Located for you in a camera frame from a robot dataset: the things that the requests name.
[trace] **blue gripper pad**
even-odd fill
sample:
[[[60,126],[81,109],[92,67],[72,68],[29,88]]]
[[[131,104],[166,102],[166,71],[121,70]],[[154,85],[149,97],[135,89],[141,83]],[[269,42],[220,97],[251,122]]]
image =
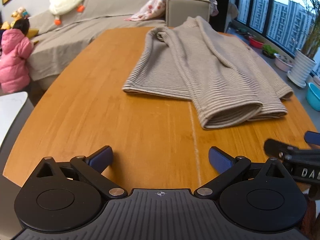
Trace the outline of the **blue gripper pad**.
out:
[[[99,173],[102,173],[112,164],[113,152],[110,146],[100,149],[99,153],[93,155],[94,156],[89,158],[87,164]]]
[[[209,150],[209,162],[221,174],[233,166],[235,159],[219,148],[211,147]]]
[[[320,146],[320,133],[307,131],[304,134],[304,140],[306,143]]]

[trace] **pink puffer jacket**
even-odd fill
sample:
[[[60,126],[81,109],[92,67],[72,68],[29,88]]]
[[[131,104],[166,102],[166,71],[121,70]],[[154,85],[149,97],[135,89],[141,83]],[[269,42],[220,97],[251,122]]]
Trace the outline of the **pink puffer jacket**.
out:
[[[0,84],[4,93],[14,93],[30,83],[26,59],[33,43],[18,29],[7,30],[2,35]]]

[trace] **yellow cushion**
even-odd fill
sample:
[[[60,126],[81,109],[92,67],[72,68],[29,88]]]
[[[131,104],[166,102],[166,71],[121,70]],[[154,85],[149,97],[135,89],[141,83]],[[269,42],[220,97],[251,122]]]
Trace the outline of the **yellow cushion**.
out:
[[[27,33],[27,38],[32,39],[34,36],[38,34],[39,30],[38,29],[29,29]]]

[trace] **sofa armrest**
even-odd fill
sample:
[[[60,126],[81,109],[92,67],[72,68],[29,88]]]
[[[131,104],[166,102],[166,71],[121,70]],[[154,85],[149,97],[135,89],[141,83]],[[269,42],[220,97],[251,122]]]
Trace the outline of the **sofa armrest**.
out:
[[[209,0],[167,0],[165,20],[168,27],[177,27],[188,16],[201,16],[206,21],[210,18]]]

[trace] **green plant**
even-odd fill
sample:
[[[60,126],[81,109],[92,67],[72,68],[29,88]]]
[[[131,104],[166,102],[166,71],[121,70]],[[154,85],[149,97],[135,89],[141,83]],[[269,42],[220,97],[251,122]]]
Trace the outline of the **green plant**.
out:
[[[310,25],[306,42],[301,52],[313,59],[320,47],[320,0],[302,0],[309,15],[314,14],[315,20]]]
[[[273,49],[270,45],[263,45],[262,46],[262,49],[264,50],[264,51],[266,51],[269,55],[273,55],[273,54],[275,54],[275,53],[278,53],[278,51],[277,50],[275,50],[275,49]]]

